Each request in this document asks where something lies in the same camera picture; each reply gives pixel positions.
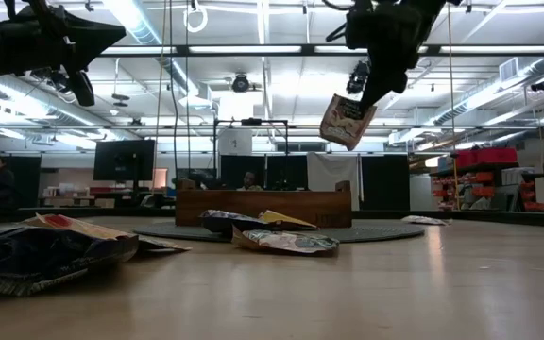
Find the cluttered wooden desk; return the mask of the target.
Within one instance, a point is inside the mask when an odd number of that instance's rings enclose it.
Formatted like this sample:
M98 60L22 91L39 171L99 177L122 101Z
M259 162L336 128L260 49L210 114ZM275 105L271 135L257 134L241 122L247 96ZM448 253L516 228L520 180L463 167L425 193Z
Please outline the cluttered wooden desk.
M39 203L41 207L45 208L95 207L111 209L115 207L113 198L106 198L103 193L92 191L91 187L80 187L71 183L46 187L42 190Z

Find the orange mango tea packet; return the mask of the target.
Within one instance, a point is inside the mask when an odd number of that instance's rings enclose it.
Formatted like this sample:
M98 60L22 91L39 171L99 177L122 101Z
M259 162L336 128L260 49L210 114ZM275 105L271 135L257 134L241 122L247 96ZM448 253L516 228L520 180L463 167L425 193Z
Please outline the orange mango tea packet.
M105 240L121 240L122 238L133 237L139 241L140 251L166 251L181 253L191 250L190 247L179 246L172 242L160 241L148 237L139 236L138 234L132 232L120 231L117 229L99 226L61 214L36 214L34 217L30 217L22 221L22 224L38 228L72 230L88 236Z

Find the silver ventilation duct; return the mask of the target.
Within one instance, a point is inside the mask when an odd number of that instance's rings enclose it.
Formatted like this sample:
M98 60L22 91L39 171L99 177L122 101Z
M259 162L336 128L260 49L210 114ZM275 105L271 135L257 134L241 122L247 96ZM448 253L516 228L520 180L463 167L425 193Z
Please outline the silver ventilation duct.
M443 125L454 117L474 111L510 91L544 79L544 57L514 57L499 66L499 74L457 96L436 110L425 125Z

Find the overhead light bar frame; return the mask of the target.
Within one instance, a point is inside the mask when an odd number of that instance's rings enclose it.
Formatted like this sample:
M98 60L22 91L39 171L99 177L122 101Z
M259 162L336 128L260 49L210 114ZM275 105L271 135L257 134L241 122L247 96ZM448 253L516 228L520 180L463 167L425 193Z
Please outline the overhead light bar frame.
M544 57L544 45L424 44L421 57ZM155 57L331 57L364 56L366 50L339 44L250 44L250 45L118 45L107 48L101 58Z

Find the black table frame rail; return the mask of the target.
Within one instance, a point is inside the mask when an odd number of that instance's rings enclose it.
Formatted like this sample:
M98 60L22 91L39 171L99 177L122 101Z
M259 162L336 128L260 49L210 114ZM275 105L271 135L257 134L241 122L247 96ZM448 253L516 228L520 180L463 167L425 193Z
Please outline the black table frame rail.
M201 209L164 210L150 208L22 208L0 211L0 223L18 222L37 214L61 214L72 218L84 217L144 217L177 219L185 227L201 225ZM356 211L347 213L291 212L291 217L316 225L321 229L354 227L361 220L399 220L409 215L426 216L441 220L481 221L503 224L544 227L544 212L495 212L495 211Z

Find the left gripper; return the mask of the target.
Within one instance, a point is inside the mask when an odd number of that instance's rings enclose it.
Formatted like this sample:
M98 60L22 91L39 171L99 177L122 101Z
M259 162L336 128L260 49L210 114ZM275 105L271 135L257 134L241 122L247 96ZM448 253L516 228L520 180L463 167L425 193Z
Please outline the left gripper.
M89 64L126 36L121 25L89 21L64 8L27 8L25 15L39 27L46 66L68 77L70 94L84 107L94 105L94 88L87 76Z

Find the black background rig frame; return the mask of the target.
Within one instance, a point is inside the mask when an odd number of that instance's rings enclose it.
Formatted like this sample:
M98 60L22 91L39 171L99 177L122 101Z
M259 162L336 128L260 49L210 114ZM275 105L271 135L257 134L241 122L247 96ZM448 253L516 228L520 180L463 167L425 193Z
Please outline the black background rig frame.
M278 120L278 119L261 119L261 118L245 118L240 120L218 120L215 119L213 122L212 127L212 157L213 157L213 170L215 171L215 174L217 178L221 181L221 183L227 187L228 189L233 189L228 187L226 184L224 184L220 177L220 161L222 156L230 156L230 155L220 155L218 152L218 145L217 145L217 138L221 131L224 131L225 129L229 128L241 128L241 129L250 129L252 131L253 135L253 146L252 146L252 153L249 156L264 156L264 155L273 155L272 151L262 151L257 150L254 146L254 143L256 142L257 136L256 133L258 131L263 132L271 132L271 131L278 131L278 133L283 132L282 137L284 138L284 151L282 153L283 156L289 156L288 151L288 132L289 132L289 123L287 120Z

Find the pale tea packet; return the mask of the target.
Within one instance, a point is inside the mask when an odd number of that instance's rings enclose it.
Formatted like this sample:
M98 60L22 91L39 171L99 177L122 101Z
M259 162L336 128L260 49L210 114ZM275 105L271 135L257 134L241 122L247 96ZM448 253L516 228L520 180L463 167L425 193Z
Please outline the pale tea packet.
M443 220L438 218L432 218L428 216L419 216L419 215L408 215L401 219L402 222L408 224L419 224L419 225L432 225L432 226L450 226L452 220Z

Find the purple tea packet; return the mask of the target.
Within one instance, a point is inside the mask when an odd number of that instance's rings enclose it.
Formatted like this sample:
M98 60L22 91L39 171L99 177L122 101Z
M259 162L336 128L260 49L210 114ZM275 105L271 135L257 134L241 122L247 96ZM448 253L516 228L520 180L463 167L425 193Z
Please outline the purple tea packet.
M207 210L200 215L201 225L213 233L232 235L233 229L269 230L270 225L258 218L236 212Z
M0 294L27 297L131 259L136 236L102 239L67 229L0 229Z

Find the red storage bins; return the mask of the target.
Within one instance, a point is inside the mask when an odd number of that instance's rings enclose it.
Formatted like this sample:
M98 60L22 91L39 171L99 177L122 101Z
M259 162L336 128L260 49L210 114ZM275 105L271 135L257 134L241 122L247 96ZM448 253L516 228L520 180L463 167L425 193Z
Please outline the red storage bins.
M518 154L515 148L484 147L458 150L455 159L458 168L480 164L516 163Z

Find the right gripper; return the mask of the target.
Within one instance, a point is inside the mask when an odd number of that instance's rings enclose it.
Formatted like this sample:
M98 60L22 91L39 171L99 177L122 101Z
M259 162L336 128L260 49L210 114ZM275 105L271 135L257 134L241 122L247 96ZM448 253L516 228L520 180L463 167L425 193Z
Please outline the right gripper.
M360 100L360 111L367 111L389 93L402 94L407 85L405 69L418 60L422 40L423 11L407 2L355 0L346 15L345 41L348 49L366 49L371 62ZM393 67L383 67L379 62Z

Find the wooden tea caddy box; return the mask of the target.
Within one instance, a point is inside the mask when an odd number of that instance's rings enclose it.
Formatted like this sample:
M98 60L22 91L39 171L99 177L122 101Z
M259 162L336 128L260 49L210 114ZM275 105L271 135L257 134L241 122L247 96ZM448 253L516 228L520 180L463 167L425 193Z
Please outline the wooden tea caddy box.
M180 190L176 197L176 223L196 227L200 215L219 210L257 217L265 211L281 213L321 229L352 226L351 190L348 181L333 191L232 191Z

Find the black divider panel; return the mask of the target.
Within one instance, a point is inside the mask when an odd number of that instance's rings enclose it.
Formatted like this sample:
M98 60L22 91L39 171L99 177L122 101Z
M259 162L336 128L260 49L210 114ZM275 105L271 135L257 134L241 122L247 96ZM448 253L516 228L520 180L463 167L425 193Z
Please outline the black divider panel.
M222 156L219 169L222 182L233 189L244 185L247 172L265 190L293 191L308 187L305 156Z
M409 211L409 164L406 156L362 158L364 198L361 210Z
M38 203L40 187L41 159L35 157L0 157L14 174L14 202L0 210L12 211L19 208L33 208Z

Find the shelf with orange bins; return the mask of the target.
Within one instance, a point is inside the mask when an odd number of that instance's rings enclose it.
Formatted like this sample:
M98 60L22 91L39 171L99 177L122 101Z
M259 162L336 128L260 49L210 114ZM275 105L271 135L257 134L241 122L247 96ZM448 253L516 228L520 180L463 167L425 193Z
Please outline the shelf with orange bins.
M440 211L543 212L543 178L517 163L481 163L431 173L432 196Z

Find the yellow tea packet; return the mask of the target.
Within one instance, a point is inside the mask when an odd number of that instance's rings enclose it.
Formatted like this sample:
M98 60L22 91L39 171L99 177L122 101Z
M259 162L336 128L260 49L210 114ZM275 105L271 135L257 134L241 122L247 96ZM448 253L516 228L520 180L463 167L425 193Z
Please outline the yellow tea packet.
M280 230L319 230L319 227L314 224L270 210L261 212L258 219Z

